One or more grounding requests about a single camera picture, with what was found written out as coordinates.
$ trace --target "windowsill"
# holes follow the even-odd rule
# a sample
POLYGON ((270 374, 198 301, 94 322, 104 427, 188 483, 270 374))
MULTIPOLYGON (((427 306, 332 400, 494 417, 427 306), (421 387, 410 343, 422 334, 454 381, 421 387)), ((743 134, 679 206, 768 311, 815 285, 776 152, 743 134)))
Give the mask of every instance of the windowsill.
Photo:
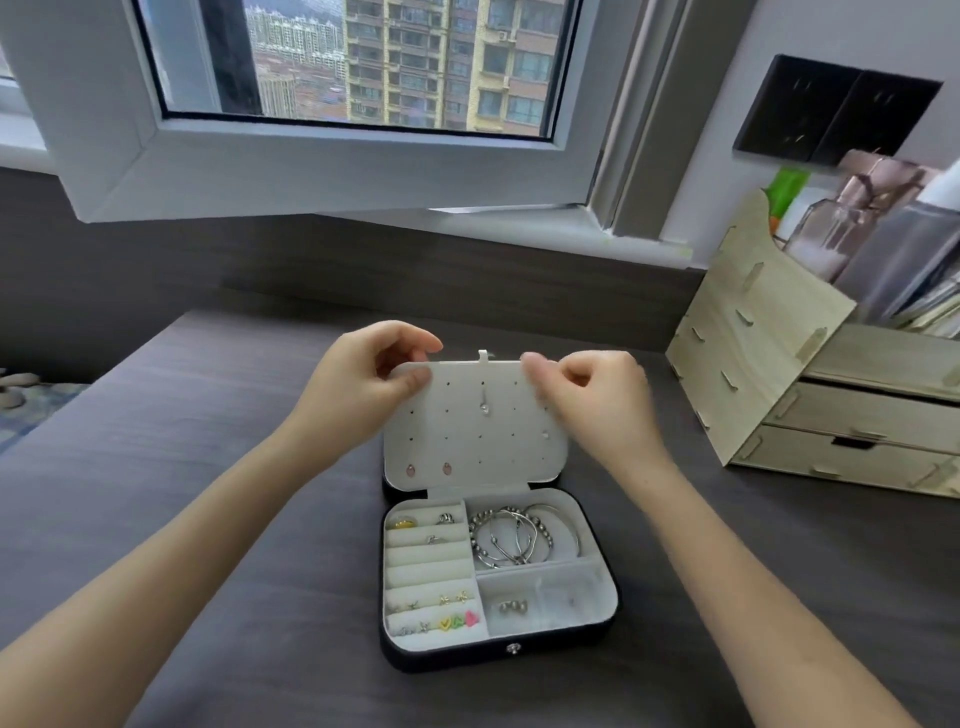
POLYGON ((663 268, 688 268, 693 258, 686 245, 613 235, 583 206, 378 210, 336 217, 663 268))
POLYGON ((56 174, 54 162, 32 117, 0 112, 0 167, 56 174))

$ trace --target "open window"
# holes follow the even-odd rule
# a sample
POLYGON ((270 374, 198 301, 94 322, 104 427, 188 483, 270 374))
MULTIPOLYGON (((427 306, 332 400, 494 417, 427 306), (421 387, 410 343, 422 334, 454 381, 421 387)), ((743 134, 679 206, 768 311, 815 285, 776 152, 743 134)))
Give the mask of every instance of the open window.
POLYGON ((0 36, 85 221, 587 201, 644 3, 50 0, 0 36))

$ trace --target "drawer handle hole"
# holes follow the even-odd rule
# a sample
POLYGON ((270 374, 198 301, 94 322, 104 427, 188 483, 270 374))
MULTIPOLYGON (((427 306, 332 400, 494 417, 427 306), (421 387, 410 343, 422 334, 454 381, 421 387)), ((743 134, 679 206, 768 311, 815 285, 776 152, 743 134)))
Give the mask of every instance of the drawer handle hole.
POLYGON ((841 448, 852 449, 873 449, 876 447, 876 440, 857 440, 853 437, 834 437, 830 443, 841 448))

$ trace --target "jewelry box lid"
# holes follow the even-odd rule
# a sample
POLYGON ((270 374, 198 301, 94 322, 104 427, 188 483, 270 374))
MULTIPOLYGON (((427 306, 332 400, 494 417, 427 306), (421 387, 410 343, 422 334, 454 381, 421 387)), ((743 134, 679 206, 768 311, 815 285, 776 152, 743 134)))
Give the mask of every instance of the jewelry box lid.
POLYGON ((402 364, 433 377, 401 405, 383 433, 384 475, 395 488, 502 488, 556 478, 567 437, 540 404, 519 361, 402 364))

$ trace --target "desk surface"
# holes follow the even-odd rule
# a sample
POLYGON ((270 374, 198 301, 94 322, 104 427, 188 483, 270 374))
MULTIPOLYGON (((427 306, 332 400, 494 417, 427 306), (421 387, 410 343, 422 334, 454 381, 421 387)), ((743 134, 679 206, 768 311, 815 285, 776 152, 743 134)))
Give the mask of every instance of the desk surface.
MULTIPOLYGON (((266 436, 369 313, 191 313, 0 457, 0 644, 266 436)), ((445 356, 578 342, 430 323, 445 356)), ((724 470, 659 354, 667 443, 746 544, 926 726, 960 725, 960 502, 724 470)), ((131 726, 726 726, 749 716, 637 510, 583 453, 564 486, 623 589, 598 647, 408 676, 377 642, 379 444, 303 489, 174 652, 131 726)))

